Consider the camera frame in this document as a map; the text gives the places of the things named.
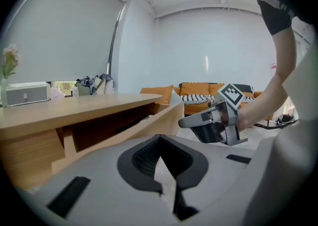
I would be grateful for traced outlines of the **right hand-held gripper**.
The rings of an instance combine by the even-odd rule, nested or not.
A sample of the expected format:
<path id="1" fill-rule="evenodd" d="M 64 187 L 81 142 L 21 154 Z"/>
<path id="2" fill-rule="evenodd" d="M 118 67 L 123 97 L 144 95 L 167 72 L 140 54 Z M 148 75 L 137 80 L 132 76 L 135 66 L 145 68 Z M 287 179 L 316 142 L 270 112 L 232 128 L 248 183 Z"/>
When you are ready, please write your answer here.
<path id="1" fill-rule="evenodd" d="M 200 142 L 235 146 L 247 141 L 239 137 L 238 110 L 244 94 L 233 84 L 221 87 L 210 103 L 211 111 L 182 118 L 179 127 L 190 128 Z"/>

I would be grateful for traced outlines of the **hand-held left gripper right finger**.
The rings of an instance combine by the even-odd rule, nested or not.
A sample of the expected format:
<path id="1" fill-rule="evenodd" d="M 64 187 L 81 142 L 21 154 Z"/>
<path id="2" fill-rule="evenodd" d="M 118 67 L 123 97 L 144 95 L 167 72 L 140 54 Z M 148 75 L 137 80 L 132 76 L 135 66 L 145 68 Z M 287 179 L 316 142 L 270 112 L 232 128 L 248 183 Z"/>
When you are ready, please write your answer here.
<path id="1" fill-rule="evenodd" d="M 160 155 L 176 181 L 173 213 L 160 226 L 243 226 L 251 199 L 240 176 L 254 150 L 160 136 Z"/>

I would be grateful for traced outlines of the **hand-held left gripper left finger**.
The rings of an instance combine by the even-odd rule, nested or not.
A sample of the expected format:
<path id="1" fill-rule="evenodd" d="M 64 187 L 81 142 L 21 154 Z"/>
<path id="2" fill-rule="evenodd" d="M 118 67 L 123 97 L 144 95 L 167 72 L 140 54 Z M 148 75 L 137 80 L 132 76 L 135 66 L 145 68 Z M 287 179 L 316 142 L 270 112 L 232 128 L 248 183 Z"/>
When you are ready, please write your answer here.
<path id="1" fill-rule="evenodd" d="M 179 219 L 158 192 L 140 191 L 119 174 L 117 160 L 126 150 L 148 140 L 142 137 L 95 150 L 53 175 L 36 194 L 16 188 L 27 206 L 49 226 L 171 226 Z M 48 205 L 75 178 L 89 184 L 65 218 Z"/>

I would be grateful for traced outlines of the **person's right forearm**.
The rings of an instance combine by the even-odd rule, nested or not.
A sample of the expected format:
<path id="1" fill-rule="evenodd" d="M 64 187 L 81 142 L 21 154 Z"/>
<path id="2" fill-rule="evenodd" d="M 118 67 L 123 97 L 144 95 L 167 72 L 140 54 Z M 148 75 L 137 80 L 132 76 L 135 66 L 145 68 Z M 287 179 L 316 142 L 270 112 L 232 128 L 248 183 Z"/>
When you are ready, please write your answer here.
<path id="1" fill-rule="evenodd" d="M 274 114 L 284 104 L 288 94 L 283 82 L 288 76 L 287 73 L 276 71 L 264 92 L 238 111 L 240 132 Z"/>

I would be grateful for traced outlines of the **wooden coffee table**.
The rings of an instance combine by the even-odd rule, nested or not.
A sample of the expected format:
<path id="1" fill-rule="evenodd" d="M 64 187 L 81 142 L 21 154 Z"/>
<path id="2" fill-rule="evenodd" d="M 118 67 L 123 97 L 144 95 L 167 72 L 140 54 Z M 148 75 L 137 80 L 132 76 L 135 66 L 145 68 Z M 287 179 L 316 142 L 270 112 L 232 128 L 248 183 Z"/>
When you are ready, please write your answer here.
<path id="1" fill-rule="evenodd" d="M 39 186 L 51 177 L 52 162 L 65 157 L 63 127 L 160 99 L 156 94 L 91 95 L 0 108 L 0 163 L 13 186 Z"/>

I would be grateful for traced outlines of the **orange sofa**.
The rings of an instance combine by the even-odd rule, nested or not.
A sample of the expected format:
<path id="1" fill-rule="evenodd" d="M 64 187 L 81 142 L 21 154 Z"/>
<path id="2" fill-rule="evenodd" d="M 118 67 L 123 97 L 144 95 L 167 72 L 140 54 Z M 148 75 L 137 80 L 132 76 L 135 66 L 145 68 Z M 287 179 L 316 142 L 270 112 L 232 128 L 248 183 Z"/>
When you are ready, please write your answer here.
<path id="1" fill-rule="evenodd" d="M 175 89 L 175 92 L 180 95 L 180 89 L 181 89 L 181 84 L 179 84 L 179 88 L 174 88 Z M 257 91 L 257 92 L 254 92 L 254 94 L 251 94 L 251 93 L 244 93 L 243 94 L 245 95 L 245 97 L 252 97 L 254 99 L 256 99 L 258 96 L 260 96 L 262 94 L 262 92 L 260 91 Z M 185 109 L 184 109 L 184 114 L 185 115 L 193 115 L 193 114 L 196 114 L 196 113 L 199 113 L 201 111 L 204 111 L 208 108 L 208 103 L 211 102 L 211 101 L 207 101 L 207 102 L 203 102 L 203 103 L 200 103 L 200 101 L 186 101 L 184 102 L 184 106 L 185 106 Z M 240 104 L 240 107 L 244 107 L 246 106 L 248 103 L 241 103 Z"/>

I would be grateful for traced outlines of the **black white striped blanket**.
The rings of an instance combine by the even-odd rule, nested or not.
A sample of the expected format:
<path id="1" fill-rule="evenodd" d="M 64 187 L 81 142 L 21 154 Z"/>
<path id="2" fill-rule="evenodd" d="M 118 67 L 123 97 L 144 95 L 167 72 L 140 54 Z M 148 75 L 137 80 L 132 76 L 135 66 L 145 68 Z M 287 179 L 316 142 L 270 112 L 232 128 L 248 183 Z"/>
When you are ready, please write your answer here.
<path id="1" fill-rule="evenodd" d="M 186 101 L 200 101 L 200 103 L 212 101 L 214 99 L 213 95 L 201 95 L 201 94 L 190 94 L 190 95 L 181 95 L 181 99 Z M 245 97 L 241 102 L 250 103 L 254 100 L 252 97 Z"/>

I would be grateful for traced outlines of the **orange sofa back cushion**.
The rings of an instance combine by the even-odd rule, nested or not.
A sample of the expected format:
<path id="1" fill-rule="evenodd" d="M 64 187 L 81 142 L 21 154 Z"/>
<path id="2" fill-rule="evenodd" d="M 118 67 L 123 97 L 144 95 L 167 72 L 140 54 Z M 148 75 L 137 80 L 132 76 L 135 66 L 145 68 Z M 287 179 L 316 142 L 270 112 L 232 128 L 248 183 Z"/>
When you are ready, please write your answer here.
<path id="1" fill-rule="evenodd" d="M 209 95 L 209 84 L 202 82 L 183 82 L 181 84 L 180 95 Z"/>
<path id="2" fill-rule="evenodd" d="M 209 94 L 215 96 L 217 91 L 220 90 L 225 83 L 210 83 L 209 84 Z"/>

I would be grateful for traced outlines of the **orange square cushion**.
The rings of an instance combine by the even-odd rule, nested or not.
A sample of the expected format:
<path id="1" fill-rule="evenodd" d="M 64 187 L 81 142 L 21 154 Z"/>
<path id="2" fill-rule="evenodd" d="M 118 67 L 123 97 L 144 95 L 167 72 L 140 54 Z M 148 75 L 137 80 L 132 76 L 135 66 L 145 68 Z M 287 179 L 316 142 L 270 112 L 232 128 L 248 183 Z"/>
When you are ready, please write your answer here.
<path id="1" fill-rule="evenodd" d="M 156 104 L 169 105 L 172 91 L 173 91 L 173 85 L 166 86 L 166 87 L 143 87 L 140 91 L 140 94 L 161 95 L 162 96 L 161 100 L 156 101 Z"/>

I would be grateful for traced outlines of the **green bag with clothes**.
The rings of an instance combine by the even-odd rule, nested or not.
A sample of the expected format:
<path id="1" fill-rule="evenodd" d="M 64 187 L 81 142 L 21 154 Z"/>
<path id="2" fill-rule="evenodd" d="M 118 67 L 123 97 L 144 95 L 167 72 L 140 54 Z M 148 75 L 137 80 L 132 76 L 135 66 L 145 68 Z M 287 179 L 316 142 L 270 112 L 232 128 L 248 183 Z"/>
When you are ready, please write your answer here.
<path id="1" fill-rule="evenodd" d="M 88 76 L 77 79 L 75 86 L 78 88 L 79 96 L 96 94 L 96 85 L 94 80 Z"/>

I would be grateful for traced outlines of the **pink cloth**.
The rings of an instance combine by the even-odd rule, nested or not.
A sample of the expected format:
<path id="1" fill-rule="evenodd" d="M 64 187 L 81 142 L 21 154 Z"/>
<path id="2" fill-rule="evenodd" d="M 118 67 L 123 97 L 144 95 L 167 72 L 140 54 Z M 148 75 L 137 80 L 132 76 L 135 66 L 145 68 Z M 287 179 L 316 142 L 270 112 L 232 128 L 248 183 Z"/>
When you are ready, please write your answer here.
<path id="1" fill-rule="evenodd" d="M 62 93 L 59 89 L 52 87 L 51 88 L 51 100 L 64 98 L 65 94 Z"/>

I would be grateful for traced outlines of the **white grey speaker box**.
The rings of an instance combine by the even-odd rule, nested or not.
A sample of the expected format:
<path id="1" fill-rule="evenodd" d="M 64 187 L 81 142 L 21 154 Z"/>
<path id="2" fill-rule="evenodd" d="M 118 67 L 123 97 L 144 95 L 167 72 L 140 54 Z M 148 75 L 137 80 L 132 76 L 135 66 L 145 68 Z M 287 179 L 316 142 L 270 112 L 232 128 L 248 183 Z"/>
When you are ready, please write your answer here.
<path id="1" fill-rule="evenodd" d="M 21 87 L 7 87 L 7 106 L 19 106 L 51 99 L 51 86 L 48 83 Z"/>

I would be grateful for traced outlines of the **small glass vase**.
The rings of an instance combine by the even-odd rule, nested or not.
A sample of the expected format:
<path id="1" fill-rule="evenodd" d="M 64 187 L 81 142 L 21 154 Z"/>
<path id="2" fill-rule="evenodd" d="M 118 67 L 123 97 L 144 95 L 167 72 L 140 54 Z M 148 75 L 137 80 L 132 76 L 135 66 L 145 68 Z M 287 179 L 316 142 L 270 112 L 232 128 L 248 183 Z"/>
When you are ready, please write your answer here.
<path id="1" fill-rule="evenodd" d="M 8 86 L 8 80 L 6 78 L 2 78 L 1 84 L 0 84 L 0 100 L 2 103 L 2 107 L 7 107 L 7 95 L 6 95 L 6 89 Z"/>

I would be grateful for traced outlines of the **person's black shirt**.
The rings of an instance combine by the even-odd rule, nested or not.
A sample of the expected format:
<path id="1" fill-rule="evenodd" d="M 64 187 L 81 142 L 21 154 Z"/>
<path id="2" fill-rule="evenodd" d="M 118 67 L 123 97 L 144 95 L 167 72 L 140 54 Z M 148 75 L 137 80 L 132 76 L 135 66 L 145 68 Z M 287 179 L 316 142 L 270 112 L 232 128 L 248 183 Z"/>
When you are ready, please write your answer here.
<path id="1" fill-rule="evenodd" d="M 318 27 L 315 0 L 257 0 L 269 33 L 273 36 L 292 26 L 293 18 Z"/>

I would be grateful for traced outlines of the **grey roller blind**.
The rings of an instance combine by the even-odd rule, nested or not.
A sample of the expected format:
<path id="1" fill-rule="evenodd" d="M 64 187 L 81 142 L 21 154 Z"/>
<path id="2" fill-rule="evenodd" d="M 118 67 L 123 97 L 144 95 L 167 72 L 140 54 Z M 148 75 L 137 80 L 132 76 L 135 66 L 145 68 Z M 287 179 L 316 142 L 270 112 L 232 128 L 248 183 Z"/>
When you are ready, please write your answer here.
<path id="1" fill-rule="evenodd" d="M 17 46 L 20 63 L 10 83 L 74 81 L 104 74 L 120 0 L 27 0 L 0 49 Z"/>

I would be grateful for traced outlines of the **pink flower bunch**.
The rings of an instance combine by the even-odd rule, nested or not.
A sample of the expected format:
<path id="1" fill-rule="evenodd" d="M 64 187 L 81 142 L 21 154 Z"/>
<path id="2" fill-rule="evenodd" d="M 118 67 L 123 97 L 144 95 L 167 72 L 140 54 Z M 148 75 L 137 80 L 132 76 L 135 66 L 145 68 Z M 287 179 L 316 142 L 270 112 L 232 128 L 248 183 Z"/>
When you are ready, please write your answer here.
<path id="1" fill-rule="evenodd" d="M 17 46 L 15 44 L 10 44 L 8 47 L 4 48 L 2 55 L 2 75 L 5 79 L 8 79 L 10 75 L 15 74 L 14 69 L 20 63 L 20 55 Z"/>

